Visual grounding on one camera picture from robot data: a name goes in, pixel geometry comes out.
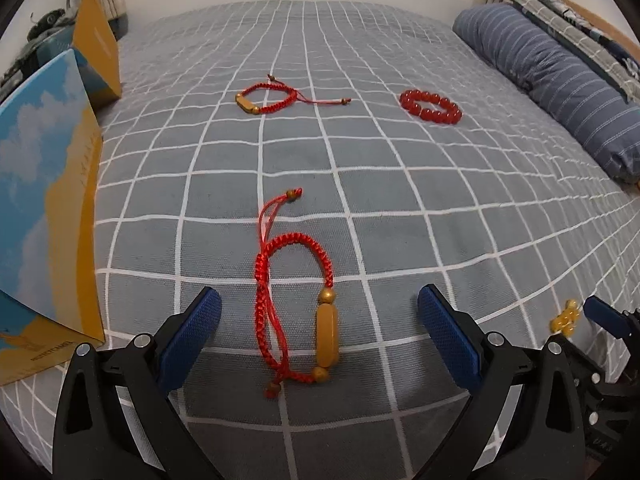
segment braided red cord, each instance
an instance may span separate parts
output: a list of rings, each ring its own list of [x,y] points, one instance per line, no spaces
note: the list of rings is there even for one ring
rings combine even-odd
[[[258,216],[258,240],[260,241],[260,252],[255,257],[255,281],[257,282],[257,288],[255,293],[255,338],[258,341],[258,347],[264,357],[265,362],[276,371],[276,376],[273,380],[274,384],[281,383],[284,379],[293,379],[301,383],[313,383],[314,378],[310,374],[304,374],[302,372],[296,372],[289,368],[289,348],[287,346],[287,337],[280,325],[278,314],[273,305],[271,295],[269,292],[269,258],[273,254],[288,245],[302,244],[309,248],[315,256],[318,258],[320,265],[322,266],[322,272],[324,273],[324,286],[331,288],[334,286],[334,272],[329,256],[326,254],[322,246],[313,240],[313,238],[304,233],[285,233],[276,236],[272,240],[267,241],[273,220],[275,219],[278,210],[285,202],[291,201],[302,196],[302,188],[291,190],[286,194],[277,196],[269,200],[260,215]],[[262,235],[262,219],[269,208],[273,205],[275,207],[271,211],[267,220],[264,236]],[[275,357],[269,350],[267,343],[267,318],[276,333],[276,339],[278,341],[278,348],[282,354],[280,362],[277,362]],[[274,397],[275,394],[272,391],[267,390],[265,394],[268,397]]]
[[[243,96],[250,94],[254,90],[265,89],[265,90],[277,90],[280,92],[286,92],[287,97],[285,97],[282,101],[274,103],[273,105],[267,105],[258,108],[258,114],[271,114],[273,112],[277,112],[286,108],[287,106],[293,104],[296,101],[300,101],[308,104],[316,104],[316,105],[345,105],[351,102],[350,98],[343,98],[339,100],[320,100],[314,101],[312,99],[308,99],[302,95],[302,92],[296,90],[295,88],[284,84],[282,81],[278,81],[274,76],[268,74],[270,83],[256,83],[254,85],[249,86],[249,88],[242,90],[240,93]]]

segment yellow box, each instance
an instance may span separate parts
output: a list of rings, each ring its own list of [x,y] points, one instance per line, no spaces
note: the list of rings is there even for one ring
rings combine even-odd
[[[39,65],[69,48],[94,110],[122,97],[118,43],[99,0],[81,0],[76,24],[42,42],[36,51]]]

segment bedsheet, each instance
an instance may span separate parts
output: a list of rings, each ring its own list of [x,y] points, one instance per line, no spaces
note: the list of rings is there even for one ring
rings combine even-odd
[[[204,286],[222,321],[171,395],[234,479],[411,478],[465,403],[415,297],[435,283],[513,344],[539,348],[568,298],[640,298],[640,198],[446,25],[351,2],[244,2],[166,18],[120,42],[123,98],[100,115],[104,151],[95,266],[108,346],[154,332]],[[268,116],[234,95],[267,72],[318,99]],[[456,126],[399,107],[407,88],[457,102]],[[262,98],[252,94],[256,101]],[[268,101],[283,96],[270,93]],[[255,341],[260,206],[290,187],[274,234],[298,230],[335,269],[341,357],[331,379],[287,382],[277,401]],[[314,362],[318,265],[303,248],[271,261],[292,367]],[[580,319],[574,341],[616,377],[622,347]],[[65,367],[2,388],[0,409],[50,468]],[[126,390],[121,402],[143,456]],[[512,410],[515,397],[510,397]],[[495,456],[500,419],[481,463]]]

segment screw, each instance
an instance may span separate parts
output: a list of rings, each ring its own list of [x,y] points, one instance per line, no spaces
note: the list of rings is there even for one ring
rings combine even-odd
[[[562,353],[562,347],[558,343],[556,343],[555,341],[552,341],[551,343],[549,343],[547,348],[549,348],[549,351],[552,354],[558,355],[558,354]]]
[[[87,355],[90,349],[91,347],[89,346],[89,343],[82,343],[81,345],[78,345],[78,348],[76,348],[76,354]]]
[[[487,336],[487,340],[494,346],[504,345],[504,338],[502,337],[502,334],[498,334],[497,332],[491,332]]]
[[[136,338],[133,340],[133,344],[138,348],[144,348],[149,343],[151,343],[151,337],[149,336],[149,334],[137,335]]]

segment cardboard box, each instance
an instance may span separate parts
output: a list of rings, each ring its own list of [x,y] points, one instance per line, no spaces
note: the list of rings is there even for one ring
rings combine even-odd
[[[81,0],[76,24],[42,42],[36,51],[39,65],[69,48],[94,110],[122,97],[118,43],[99,0]]]
[[[101,149],[72,50],[0,105],[0,384],[104,342],[93,239]]]

